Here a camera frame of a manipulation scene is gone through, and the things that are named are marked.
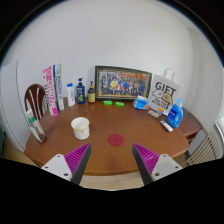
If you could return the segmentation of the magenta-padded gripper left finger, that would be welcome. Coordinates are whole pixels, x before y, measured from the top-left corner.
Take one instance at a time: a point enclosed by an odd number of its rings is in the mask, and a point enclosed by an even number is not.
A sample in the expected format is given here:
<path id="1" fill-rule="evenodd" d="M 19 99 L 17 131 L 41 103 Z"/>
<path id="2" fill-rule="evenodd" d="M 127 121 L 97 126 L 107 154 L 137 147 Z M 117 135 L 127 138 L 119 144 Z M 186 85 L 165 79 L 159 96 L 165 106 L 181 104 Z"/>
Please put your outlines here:
<path id="1" fill-rule="evenodd" d="M 66 155 L 56 154 L 41 169 L 79 185 L 91 154 L 91 145 L 85 144 Z"/>

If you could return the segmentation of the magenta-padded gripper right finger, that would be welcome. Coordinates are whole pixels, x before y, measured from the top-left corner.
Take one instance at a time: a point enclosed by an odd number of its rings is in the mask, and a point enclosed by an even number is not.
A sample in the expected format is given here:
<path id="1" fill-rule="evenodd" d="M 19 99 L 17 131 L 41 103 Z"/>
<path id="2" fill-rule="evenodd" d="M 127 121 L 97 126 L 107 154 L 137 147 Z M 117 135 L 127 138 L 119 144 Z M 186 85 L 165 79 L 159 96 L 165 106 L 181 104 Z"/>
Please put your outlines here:
<path id="1" fill-rule="evenodd" d="M 182 169 L 169 155 L 159 155 L 136 143 L 133 144 L 132 154 L 145 185 Z"/>

